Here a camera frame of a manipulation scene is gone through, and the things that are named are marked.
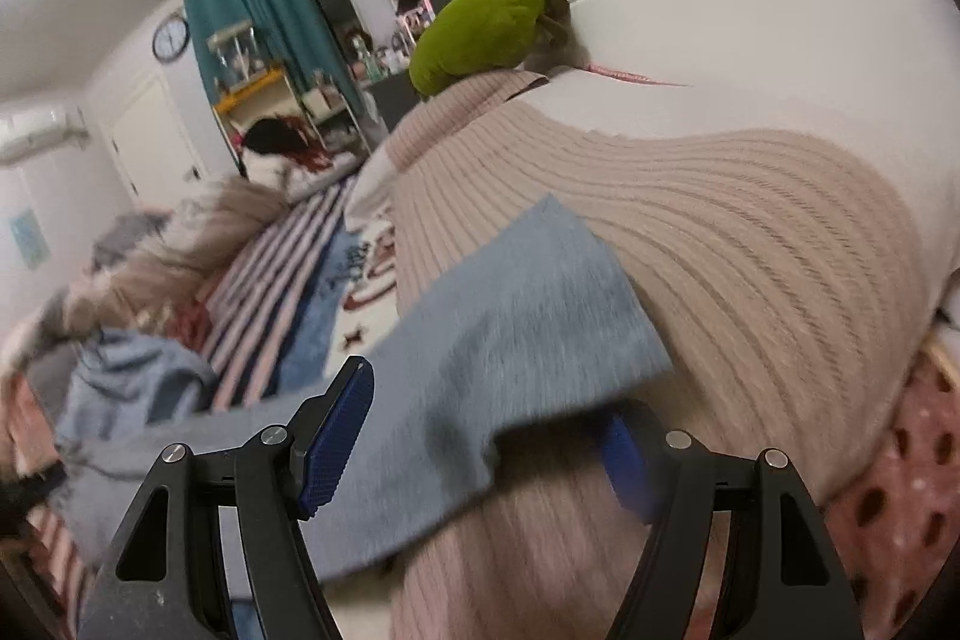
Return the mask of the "grey-blue sweatpants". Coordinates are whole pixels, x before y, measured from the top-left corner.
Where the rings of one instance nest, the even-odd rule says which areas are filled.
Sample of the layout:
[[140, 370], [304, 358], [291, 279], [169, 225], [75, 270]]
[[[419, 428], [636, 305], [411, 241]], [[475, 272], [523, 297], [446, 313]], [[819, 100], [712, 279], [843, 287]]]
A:
[[314, 572], [366, 569], [485, 494], [501, 434], [670, 367], [612, 250], [540, 200], [434, 281], [306, 434], [295, 502]]

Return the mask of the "pink dotted bed sheet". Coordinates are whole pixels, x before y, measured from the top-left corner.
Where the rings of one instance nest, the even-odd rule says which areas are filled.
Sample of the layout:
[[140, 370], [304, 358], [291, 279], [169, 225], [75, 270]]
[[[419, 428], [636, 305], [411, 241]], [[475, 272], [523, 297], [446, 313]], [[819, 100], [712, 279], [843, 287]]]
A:
[[910, 619], [958, 541], [958, 370], [926, 347], [871, 466], [827, 507], [867, 638]]

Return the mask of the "dark red garment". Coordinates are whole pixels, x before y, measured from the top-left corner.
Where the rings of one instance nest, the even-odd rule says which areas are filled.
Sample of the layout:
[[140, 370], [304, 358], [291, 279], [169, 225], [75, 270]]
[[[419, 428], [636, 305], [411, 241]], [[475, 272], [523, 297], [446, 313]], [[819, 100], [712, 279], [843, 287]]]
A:
[[198, 353], [212, 333], [213, 323], [205, 304], [200, 301], [179, 302], [172, 308], [166, 336], [190, 351]]

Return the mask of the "striped plush bed blanket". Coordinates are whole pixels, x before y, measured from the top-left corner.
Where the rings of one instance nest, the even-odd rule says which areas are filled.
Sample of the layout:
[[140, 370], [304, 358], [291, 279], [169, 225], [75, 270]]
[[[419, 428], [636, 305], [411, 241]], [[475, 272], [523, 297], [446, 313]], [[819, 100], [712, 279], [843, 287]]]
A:
[[[220, 377], [205, 411], [121, 440], [55, 442], [71, 370], [85, 342], [109, 328], [59, 342], [12, 381], [2, 380], [3, 461], [29, 468], [62, 461], [67, 468], [65, 486], [31, 514], [41, 544], [37, 567], [65, 608], [83, 603], [133, 493], [164, 445], [179, 440], [197, 452], [233, 447], [270, 417], [288, 413], [348, 354], [391, 330], [391, 225], [355, 218], [353, 181], [304, 197], [285, 195], [286, 213], [189, 299], [203, 302], [213, 323], [197, 353]], [[169, 216], [143, 237], [160, 232]], [[117, 265], [135, 244], [103, 250], [96, 268], [82, 276]], [[112, 330], [167, 338], [178, 303], [163, 305], [132, 328]]]

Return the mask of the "pink knitted pillow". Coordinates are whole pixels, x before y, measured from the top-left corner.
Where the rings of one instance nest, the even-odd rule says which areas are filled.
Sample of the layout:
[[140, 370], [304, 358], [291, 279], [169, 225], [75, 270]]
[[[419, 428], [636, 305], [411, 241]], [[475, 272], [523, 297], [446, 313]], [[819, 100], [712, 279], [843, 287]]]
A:
[[[677, 374], [635, 392], [664, 424], [786, 450], [817, 503], [867, 468], [958, 266], [957, 120], [500, 71], [407, 113], [345, 216], [391, 208], [405, 315], [547, 193], [669, 347]], [[604, 638], [647, 531], [562, 437], [519, 435], [506, 486], [410, 555], [392, 638]]]

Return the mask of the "beige grey rumpled duvet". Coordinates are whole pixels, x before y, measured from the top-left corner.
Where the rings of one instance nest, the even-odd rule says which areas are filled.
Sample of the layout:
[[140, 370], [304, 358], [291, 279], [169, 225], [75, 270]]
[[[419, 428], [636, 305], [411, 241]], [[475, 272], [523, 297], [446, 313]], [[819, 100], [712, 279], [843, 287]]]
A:
[[189, 301], [286, 208], [280, 187], [242, 177], [202, 185], [117, 265], [60, 287], [18, 323], [3, 342], [2, 380], [12, 381], [59, 342], [101, 328], [132, 328], [163, 305]]

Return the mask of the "white door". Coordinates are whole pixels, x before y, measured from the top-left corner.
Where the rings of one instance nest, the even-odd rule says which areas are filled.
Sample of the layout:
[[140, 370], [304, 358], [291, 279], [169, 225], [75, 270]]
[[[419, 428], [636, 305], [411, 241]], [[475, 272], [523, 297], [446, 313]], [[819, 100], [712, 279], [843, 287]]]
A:
[[110, 125], [110, 141], [142, 206], [176, 208], [202, 180], [199, 159], [158, 80], [125, 104]]

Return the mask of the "black plush toy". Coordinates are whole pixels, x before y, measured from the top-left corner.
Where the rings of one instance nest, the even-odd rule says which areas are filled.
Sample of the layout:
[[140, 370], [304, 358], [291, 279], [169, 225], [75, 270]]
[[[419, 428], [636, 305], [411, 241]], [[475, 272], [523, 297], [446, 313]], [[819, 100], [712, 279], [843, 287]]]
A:
[[244, 175], [249, 175], [249, 167], [256, 156], [280, 156], [281, 159], [311, 172], [320, 172], [332, 165], [332, 159], [327, 156], [325, 149], [309, 143], [306, 136], [302, 135], [298, 117], [293, 115], [262, 117], [245, 130], [239, 154]]

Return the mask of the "white air conditioner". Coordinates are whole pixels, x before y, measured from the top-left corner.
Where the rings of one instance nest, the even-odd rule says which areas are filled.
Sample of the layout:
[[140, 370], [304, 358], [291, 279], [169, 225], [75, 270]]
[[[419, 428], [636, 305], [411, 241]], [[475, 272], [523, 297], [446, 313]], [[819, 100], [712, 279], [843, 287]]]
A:
[[13, 166], [39, 152], [67, 143], [83, 146], [88, 140], [82, 112], [73, 107], [41, 107], [12, 113], [2, 119], [0, 163]]

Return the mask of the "yellow white shelf cabinet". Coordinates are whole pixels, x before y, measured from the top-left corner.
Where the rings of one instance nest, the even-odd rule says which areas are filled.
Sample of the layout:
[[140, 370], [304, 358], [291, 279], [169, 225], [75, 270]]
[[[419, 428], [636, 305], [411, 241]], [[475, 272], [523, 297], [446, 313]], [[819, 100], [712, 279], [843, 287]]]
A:
[[285, 68], [274, 67], [256, 78], [225, 92], [213, 104], [213, 115], [220, 125], [229, 149], [238, 154], [242, 136], [257, 120], [265, 117], [304, 117], [304, 107]]

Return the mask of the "glass display case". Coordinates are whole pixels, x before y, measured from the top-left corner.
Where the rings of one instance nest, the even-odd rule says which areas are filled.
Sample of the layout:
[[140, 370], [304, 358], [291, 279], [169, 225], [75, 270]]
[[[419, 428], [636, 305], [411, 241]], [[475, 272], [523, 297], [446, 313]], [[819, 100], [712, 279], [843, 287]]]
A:
[[268, 57], [251, 19], [213, 32], [206, 48], [217, 65], [215, 78], [228, 91], [244, 88], [268, 70]]

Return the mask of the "teal curtain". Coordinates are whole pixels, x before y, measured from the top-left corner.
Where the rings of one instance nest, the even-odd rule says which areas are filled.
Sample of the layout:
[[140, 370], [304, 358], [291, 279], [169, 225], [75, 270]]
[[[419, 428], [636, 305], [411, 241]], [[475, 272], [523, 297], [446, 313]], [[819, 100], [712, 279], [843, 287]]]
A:
[[215, 80], [226, 78], [221, 76], [206, 41], [220, 29], [249, 21], [268, 60], [285, 65], [298, 91], [308, 91], [314, 84], [314, 73], [324, 71], [356, 113], [364, 109], [363, 97], [353, 83], [334, 31], [316, 0], [182, 0], [182, 4], [210, 103], [220, 100]]

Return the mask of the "green plush toy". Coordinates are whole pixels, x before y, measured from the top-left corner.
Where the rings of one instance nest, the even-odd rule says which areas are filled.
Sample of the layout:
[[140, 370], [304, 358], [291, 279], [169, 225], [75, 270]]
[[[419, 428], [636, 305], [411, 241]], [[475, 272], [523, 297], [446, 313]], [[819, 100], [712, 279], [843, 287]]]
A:
[[568, 42], [568, 0], [452, 0], [421, 34], [409, 63], [416, 94], [519, 67], [535, 47]]

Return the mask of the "blue wall poster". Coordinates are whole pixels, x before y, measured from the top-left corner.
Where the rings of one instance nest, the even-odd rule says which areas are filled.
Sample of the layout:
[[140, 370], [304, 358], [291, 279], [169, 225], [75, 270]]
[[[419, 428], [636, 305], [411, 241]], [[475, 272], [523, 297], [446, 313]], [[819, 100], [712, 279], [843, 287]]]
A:
[[28, 269], [37, 269], [50, 259], [43, 228], [32, 209], [25, 209], [10, 220], [10, 230], [21, 260]]

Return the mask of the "round wall clock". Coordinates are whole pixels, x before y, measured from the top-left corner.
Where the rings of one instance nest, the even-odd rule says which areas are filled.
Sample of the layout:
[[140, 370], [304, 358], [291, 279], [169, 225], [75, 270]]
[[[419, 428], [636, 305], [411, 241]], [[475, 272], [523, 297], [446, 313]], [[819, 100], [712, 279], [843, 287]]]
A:
[[153, 32], [151, 53], [160, 64], [172, 64], [189, 46], [189, 23], [182, 14], [168, 16]]

